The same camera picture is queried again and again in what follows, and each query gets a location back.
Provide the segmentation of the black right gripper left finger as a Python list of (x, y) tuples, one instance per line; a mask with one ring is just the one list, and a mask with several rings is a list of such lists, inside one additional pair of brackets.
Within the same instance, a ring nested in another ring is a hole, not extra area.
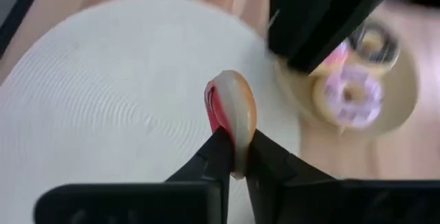
[(230, 136), (219, 127), (167, 182), (184, 185), (166, 211), (165, 224), (227, 224), (230, 173), (233, 162)]

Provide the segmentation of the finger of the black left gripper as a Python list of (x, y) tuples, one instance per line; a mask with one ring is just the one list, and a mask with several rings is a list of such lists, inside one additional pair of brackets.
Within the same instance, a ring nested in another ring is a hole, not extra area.
[(312, 72), (382, 0), (269, 0), (269, 49)]

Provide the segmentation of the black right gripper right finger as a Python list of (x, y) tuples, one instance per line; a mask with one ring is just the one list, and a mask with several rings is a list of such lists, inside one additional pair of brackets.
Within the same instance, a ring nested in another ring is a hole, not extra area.
[(257, 130), (246, 172), (256, 224), (331, 224), (337, 180)]

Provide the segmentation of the red frosted donut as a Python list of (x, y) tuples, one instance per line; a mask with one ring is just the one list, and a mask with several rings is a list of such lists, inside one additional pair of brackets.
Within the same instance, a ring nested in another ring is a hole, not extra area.
[(206, 86), (204, 102), (210, 128), (224, 128), (232, 143), (232, 176), (245, 177), (248, 151), (256, 131), (256, 103), (247, 80), (237, 71), (225, 70)]

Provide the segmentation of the chocolate donut white drizzle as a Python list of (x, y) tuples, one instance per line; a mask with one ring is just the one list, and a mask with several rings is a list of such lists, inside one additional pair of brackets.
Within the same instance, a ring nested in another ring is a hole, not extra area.
[(393, 66), (400, 53), (397, 38), (376, 21), (363, 22), (349, 35), (348, 40), (363, 63)]

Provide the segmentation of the purple frosted donut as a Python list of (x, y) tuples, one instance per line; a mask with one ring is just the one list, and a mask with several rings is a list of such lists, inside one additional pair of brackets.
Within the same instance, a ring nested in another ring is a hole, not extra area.
[(379, 79), (357, 65), (319, 77), (312, 91), (317, 112), (342, 129), (372, 125), (382, 111), (383, 97)]

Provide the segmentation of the beige round plate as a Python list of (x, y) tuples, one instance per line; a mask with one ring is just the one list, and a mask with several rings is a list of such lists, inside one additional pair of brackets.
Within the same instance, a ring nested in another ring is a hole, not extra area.
[(281, 57), (276, 58), (274, 62), (274, 70), (280, 89), (288, 101), (299, 108), (300, 113), (306, 119), (318, 123), (336, 135), (380, 136), (400, 127), (410, 117), (417, 103), (419, 80), (413, 55), (402, 45), (397, 34), (384, 22), (371, 17), (365, 21), (381, 23), (397, 38), (400, 44), (400, 53), (395, 64), (388, 66), (363, 63), (352, 50), (348, 37), (344, 40), (349, 45), (349, 56), (341, 68), (348, 65), (361, 66), (378, 78), (383, 88), (382, 111), (374, 123), (365, 129), (342, 129), (328, 122), (317, 112), (312, 100), (313, 87), (319, 77), (329, 75), (322, 74), (319, 66), (310, 74), (305, 74), (289, 68), (285, 59)]

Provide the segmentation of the white woven round mat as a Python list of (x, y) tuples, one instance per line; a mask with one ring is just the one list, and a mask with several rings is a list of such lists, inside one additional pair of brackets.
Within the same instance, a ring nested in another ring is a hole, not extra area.
[(257, 126), (289, 152), (300, 127), (264, 40), (195, 0), (115, 0), (42, 36), (0, 85), (0, 224), (32, 224), (67, 183), (162, 181), (210, 137), (204, 89), (233, 69)]

